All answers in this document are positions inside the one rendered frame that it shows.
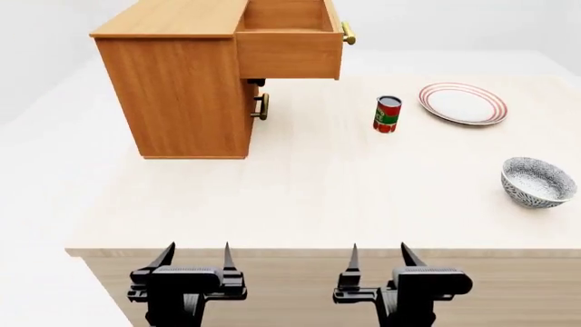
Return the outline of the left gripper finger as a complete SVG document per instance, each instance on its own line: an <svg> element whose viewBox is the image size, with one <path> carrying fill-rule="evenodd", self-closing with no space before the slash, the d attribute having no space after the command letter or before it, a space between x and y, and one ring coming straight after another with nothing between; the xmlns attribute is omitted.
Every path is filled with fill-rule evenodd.
<svg viewBox="0 0 581 327"><path fill-rule="evenodd" d="M246 287L243 272L236 268L233 261L229 243L226 243L224 247L222 277L223 288L244 289Z"/></svg>
<svg viewBox="0 0 581 327"><path fill-rule="evenodd" d="M144 288L150 279L150 275L161 266L169 266L172 264L172 258L175 253L175 242L166 247L157 258L155 258L147 266L141 269L136 269L130 273L131 288Z"/></svg>

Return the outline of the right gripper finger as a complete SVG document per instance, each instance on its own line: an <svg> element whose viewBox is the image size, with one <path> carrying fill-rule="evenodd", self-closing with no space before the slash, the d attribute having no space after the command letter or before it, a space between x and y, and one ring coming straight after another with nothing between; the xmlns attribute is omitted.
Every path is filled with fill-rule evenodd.
<svg viewBox="0 0 581 327"><path fill-rule="evenodd" d="M359 288L361 274L359 270L359 251L357 244L353 244L350 255L350 262L345 272L339 277L339 288L341 290L355 290Z"/></svg>
<svg viewBox="0 0 581 327"><path fill-rule="evenodd" d="M427 266L405 243L400 244L400 250L406 266Z"/></svg>

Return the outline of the black white patterned bowl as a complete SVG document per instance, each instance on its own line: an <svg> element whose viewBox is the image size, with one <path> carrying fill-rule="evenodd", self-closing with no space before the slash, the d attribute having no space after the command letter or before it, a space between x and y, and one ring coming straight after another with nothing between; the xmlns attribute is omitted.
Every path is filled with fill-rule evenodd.
<svg viewBox="0 0 581 327"><path fill-rule="evenodd" d="M529 209L550 209L571 201L577 184L557 166L532 157L511 157L502 163L500 182L515 203Z"/></svg>

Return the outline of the wooden three-drawer cabinet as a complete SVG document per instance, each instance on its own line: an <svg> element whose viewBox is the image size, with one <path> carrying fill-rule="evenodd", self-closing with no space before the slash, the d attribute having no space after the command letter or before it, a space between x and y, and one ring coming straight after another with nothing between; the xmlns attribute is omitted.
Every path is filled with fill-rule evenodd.
<svg viewBox="0 0 581 327"><path fill-rule="evenodd" d="M95 29L139 154L242 159L254 96L235 33L249 0L137 0Z"/></svg>

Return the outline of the open wooden drawer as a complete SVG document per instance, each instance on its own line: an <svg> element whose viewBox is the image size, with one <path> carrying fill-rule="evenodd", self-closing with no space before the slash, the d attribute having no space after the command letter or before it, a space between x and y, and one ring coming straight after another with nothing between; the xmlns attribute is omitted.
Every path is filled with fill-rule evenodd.
<svg viewBox="0 0 581 327"><path fill-rule="evenodd" d="M249 0L235 32L241 78L340 78L331 0Z"/></svg>

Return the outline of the red green tomato sauce can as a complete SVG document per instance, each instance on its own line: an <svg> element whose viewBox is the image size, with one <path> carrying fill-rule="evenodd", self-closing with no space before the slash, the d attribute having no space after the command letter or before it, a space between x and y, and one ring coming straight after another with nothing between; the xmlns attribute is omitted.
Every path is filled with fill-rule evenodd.
<svg viewBox="0 0 581 327"><path fill-rule="evenodd" d="M394 133L397 127L402 102L398 97L382 95L377 99L373 128L379 133Z"/></svg>

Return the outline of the white plate with red rings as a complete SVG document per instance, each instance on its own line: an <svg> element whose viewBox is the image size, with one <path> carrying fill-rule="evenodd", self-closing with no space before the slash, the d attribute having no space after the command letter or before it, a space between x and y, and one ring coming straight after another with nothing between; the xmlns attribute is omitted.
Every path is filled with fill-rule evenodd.
<svg viewBox="0 0 581 327"><path fill-rule="evenodd" d="M508 114L506 103L498 95L471 84L428 84L419 91L418 100L430 114L457 124L499 124Z"/></svg>

